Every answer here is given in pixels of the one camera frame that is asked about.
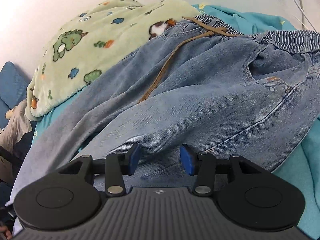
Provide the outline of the green dinosaur fleece blanket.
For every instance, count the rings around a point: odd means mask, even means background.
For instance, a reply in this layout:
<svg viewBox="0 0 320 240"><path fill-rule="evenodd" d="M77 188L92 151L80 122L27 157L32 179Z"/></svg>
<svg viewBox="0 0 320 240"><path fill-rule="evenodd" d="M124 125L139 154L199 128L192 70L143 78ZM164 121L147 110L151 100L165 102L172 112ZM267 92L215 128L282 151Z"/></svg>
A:
<svg viewBox="0 0 320 240"><path fill-rule="evenodd" d="M27 88L27 117L39 121L129 53L198 13L182 0L108 0L76 16L43 49Z"/></svg>

